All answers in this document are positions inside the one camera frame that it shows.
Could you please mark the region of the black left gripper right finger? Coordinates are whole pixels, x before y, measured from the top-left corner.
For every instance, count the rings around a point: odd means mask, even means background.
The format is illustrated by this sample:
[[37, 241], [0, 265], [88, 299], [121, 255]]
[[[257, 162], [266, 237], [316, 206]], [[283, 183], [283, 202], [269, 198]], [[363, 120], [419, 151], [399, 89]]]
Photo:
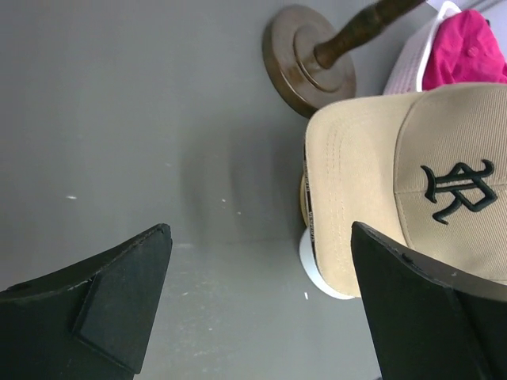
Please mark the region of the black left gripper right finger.
[[352, 225], [360, 296], [383, 379], [504, 379], [506, 287]]

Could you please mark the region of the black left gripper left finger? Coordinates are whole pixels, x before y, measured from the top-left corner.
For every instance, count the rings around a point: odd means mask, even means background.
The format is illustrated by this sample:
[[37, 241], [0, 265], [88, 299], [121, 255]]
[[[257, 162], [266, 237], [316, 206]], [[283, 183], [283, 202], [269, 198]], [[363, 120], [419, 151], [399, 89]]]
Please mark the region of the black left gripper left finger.
[[1, 293], [3, 379], [132, 379], [139, 374], [173, 247], [158, 224]]

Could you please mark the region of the beige cap with black logo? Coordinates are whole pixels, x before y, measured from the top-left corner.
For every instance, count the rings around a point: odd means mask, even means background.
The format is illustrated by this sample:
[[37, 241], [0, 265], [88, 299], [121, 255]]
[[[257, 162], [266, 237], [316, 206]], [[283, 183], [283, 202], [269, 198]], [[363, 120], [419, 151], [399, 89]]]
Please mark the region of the beige cap with black logo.
[[506, 88], [463, 83], [355, 98], [310, 119], [301, 208], [318, 270], [360, 296], [351, 251], [362, 222], [398, 243], [506, 282]]

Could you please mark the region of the pink cap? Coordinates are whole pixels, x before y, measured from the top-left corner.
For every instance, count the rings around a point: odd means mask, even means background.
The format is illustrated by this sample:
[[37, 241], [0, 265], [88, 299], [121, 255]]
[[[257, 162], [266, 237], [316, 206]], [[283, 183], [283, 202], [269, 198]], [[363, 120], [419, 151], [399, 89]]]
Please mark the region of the pink cap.
[[440, 24], [421, 86], [427, 91], [462, 82], [506, 83], [506, 59], [497, 38], [474, 9]]

